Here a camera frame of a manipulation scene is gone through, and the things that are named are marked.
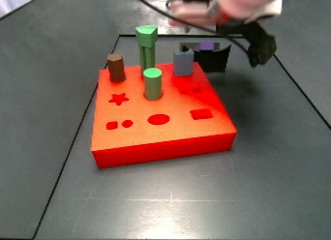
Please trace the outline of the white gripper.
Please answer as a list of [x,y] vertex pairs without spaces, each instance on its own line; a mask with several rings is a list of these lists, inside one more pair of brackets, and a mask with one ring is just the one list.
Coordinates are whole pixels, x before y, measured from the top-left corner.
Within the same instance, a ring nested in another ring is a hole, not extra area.
[[274,56],[275,37],[254,21],[279,16],[282,0],[169,0],[167,9],[170,24],[174,26],[246,24],[242,35],[250,43],[249,59],[253,67],[265,65]]

